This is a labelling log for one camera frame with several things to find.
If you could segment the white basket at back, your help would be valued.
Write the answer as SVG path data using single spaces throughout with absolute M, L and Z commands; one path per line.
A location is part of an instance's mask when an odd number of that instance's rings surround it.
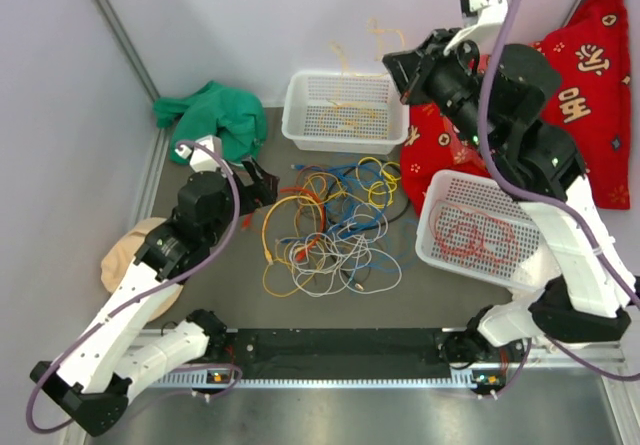
M 289 82 L 282 135 L 302 151 L 387 155 L 409 134 L 409 107 L 387 74 L 303 70 Z

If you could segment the white basket at right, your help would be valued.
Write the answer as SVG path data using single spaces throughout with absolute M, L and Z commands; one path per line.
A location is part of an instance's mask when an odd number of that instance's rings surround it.
M 489 178 L 437 172 L 424 194 L 415 251 L 430 266 L 505 288 L 560 274 L 534 222 Z

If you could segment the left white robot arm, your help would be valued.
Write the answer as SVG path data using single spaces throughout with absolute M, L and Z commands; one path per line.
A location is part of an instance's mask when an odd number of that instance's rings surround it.
M 190 313 L 135 352 L 129 347 L 156 310 L 224 250 L 239 218 L 275 203 L 278 177 L 252 159 L 242 164 L 248 184 L 228 166 L 193 173 L 170 217 L 145 236 L 83 334 L 58 358 L 32 369 L 37 389 L 88 435 L 112 429 L 133 400 L 166 374 L 193 360 L 224 356 L 227 327 L 206 310 Z

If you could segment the green cloth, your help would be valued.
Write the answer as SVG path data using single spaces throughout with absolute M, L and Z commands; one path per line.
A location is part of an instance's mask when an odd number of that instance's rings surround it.
M 173 130 L 170 159 L 178 164 L 187 162 L 177 153 L 178 143 L 184 140 L 218 137 L 221 156 L 239 163 L 257 157 L 268 135 L 266 112 L 259 98 L 215 81 L 182 98 L 160 97 L 152 111 L 158 128 Z

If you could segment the beige cloth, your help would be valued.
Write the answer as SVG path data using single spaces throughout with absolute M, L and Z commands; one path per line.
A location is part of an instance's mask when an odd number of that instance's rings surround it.
M 143 245 L 146 236 L 165 221 L 166 218 L 162 217 L 149 217 L 139 221 L 104 256 L 101 261 L 101 282 L 111 295 L 119 289 L 129 265 L 134 260 L 138 249 Z M 150 315 L 147 323 L 164 315 L 175 304 L 182 291 L 182 285 L 177 285 L 172 294 L 166 297 Z

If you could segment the white basket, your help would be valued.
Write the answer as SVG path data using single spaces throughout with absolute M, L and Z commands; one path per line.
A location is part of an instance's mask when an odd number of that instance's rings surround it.
M 505 288 L 560 274 L 534 222 L 489 178 L 437 172 L 424 194 L 415 251 L 430 266 Z
M 282 135 L 302 151 L 387 155 L 409 134 L 409 107 L 387 74 L 303 70 L 289 82 Z

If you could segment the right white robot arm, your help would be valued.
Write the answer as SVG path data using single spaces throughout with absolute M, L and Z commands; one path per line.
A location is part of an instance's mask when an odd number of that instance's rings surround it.
M 560 273 L 506 305 L 488 306 L 443 350 L 487 361 L 504 345 L 544 338 L 556 346 L 613 342 L 639 298 L 592 197 L 575 140 L 542 119 L 561 78 L 535 49 L 498 41 L 485 70 L 475 42 L 437 29 L 417 48 L 382 59 L 400 101 L 434 104 L 482 156 L 499 188 L 534 222 Z

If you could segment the white cloth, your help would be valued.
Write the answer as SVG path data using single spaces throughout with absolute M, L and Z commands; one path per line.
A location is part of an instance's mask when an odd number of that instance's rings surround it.
M 510 288 L 512 301 L 508 305 L 509 310 L 515 313 L 527 313 L 530 306 L 540 299 L 544 291 L 544 287 L 531 290 Z

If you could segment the red patterned cloth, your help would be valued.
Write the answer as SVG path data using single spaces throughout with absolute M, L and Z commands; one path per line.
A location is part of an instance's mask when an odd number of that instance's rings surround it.
M 631 57 L 624 0 L 586 0 L 567 26 L 532 46 L 562 76 L 543 120 L 568 131 L 577 142 L 596 206 L 630 209 Z M 435 104 L 411 107 L 400 169 L 414 210 L 421 210 L 431 179 L 440 170 L 487 176 L 479 153 L 456 132 Z

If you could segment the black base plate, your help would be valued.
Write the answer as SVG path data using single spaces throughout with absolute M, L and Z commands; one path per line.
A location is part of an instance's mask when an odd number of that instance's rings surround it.
M 240 329 L 219 351 L 245 378 L 442 378 L 441 337 L 430 328 Z

